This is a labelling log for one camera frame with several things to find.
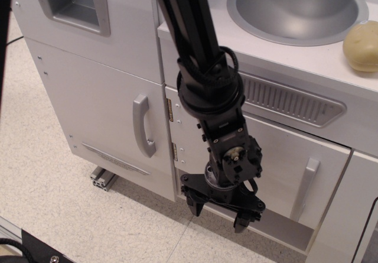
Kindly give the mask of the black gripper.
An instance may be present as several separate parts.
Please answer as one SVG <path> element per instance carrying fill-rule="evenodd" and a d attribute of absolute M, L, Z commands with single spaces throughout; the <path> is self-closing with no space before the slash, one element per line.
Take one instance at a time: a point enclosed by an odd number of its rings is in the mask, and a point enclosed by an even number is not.
<path fill-rule="evenodd" d="M 265 204 L 244 184 L 217 187 L 209 183 L 205 174 L 183 174 L 181 191 L 191 213 L 200 216 L 206 203 L 214 204 L 236 214 L 234 232 L 242 233 L 250 222 L 260 221 Z"/>

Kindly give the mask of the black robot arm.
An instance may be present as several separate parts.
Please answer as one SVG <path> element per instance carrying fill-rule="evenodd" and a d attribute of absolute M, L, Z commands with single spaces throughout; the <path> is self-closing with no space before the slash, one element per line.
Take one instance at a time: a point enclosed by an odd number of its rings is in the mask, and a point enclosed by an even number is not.
<path fill-rule="evenodd" d="M 74 154 L 175 199 L 168 104 L 157 37 L 163 13 L 178 49 L 178 95 L 198 121 L 209 161 L 182 176 L 192 214 L 235 212 L 234 230 L 260 219 L 262 153 L 242 115 L 234 53 L 217 43 L 207 0 L 1 0 L 13 11 Z"/>

